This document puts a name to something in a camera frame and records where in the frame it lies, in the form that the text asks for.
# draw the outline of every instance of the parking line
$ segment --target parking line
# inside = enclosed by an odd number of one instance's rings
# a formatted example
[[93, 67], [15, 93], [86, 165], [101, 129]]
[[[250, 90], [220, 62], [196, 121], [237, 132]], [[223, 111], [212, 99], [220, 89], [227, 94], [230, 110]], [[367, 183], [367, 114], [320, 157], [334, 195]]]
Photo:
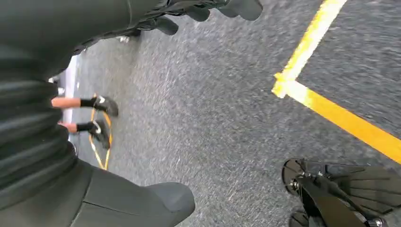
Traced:
[[342, 6], [347, 0], [325, 0], [316, 13], [307, 31], [302, 37], [298, 47], [281, 73], [276, 73], [277, 78], [272, 92], [280, 98], [284, 98], [285, 84], [294, 81], [301, 73], [308, 59], [312, 56], [320, 40], [329, 29], [331, 23], [337, 17]]
[[321, 5], [287, 66], [282, 73], [275, 75], [277, 81], [272, 92], [280, 98], [284, 98], [285, 95], [290, 96], [401, 164], [401, 140], [296, 82], [302, 68], [312, 56], [345, 2], [346, 0], [326, 0]]
[[296, 81], [287, 88], [289, 97], [401, 164], [401, 140]]

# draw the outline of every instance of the black boot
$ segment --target black boot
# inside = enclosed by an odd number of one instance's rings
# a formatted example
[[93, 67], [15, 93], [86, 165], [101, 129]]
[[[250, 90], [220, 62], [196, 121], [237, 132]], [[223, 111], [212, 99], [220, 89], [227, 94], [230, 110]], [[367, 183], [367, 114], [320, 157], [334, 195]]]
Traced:
[[111, 116], [118, 116], [118, 105], [107, 96], [98, 96], [96, 97], [95, 105], [93, 106], [97, 110], [104, 111]]
[[88, 132], [102, 144], [103, 148], [110, 149], [110, 138], [106, 131], [105, 122], [101, 120], [96, 120], [92, 123], [94, 127]]

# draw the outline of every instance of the yellow curved line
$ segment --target yellow curved line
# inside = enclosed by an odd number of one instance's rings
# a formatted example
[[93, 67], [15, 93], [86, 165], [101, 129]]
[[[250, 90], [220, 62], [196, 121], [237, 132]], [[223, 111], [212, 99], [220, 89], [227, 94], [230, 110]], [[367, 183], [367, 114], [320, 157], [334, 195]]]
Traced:
[[109, 115], [107, 115], [105, 112], [103, 112], [103, 116], [105, 117], [106, 122], [109, 125], [109, 131], [110, 131], [110, 136], [109, 136], [110, 148], [107, 150], [105, 167], [104, 167], [104, 169], [107, 170], [107, 168], [109, 166], [109, 157], [110, 157], [110, 149], [112, 147], [112, 142], [113, 142], [113, 134], [112, 134], [112, 121], [110, 120]]

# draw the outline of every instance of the black shoe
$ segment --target black shoe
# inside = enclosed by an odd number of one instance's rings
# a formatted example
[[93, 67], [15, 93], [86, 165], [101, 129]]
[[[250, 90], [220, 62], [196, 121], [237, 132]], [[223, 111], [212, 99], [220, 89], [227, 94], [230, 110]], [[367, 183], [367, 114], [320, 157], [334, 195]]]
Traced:
[[94, 127], [89, 130], [89, 133], [99, 141], [103, 148], [110, 149], [110, 138], [106, 131], [106, 124], [104, 121], [96, 120], [92, 122]]
[[118, 116], [118, 105], [107, 96], [96, 97], [95, 105], [93, 106], [97, 110], [102, 110], [111, 116]]

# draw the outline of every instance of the asphalt pavement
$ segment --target asphalt pavement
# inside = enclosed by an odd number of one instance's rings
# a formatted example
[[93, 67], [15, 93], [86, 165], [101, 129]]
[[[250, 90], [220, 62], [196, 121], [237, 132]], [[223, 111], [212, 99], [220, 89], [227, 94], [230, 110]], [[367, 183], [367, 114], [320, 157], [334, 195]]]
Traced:
[[[188, 185], [197, 208], [183, 227], [281, 227], [297, 198], [281, 184], [292, 157], [400, 165], [291, 98], [271, 93], [320, 0], [263, 0], [253, 22], [213, 10], [206, 22], [175, 18], [174, 36], [142, 33], [81, 54], [75, 96], [107, 95], [109, 170], [136, 184]], [[401, 138], [401, 2], [349, 0], [298, 81]], [[90, 119], [74, 111], [73, 121]], [[87, 135], [75, 138], [96, 165]]]

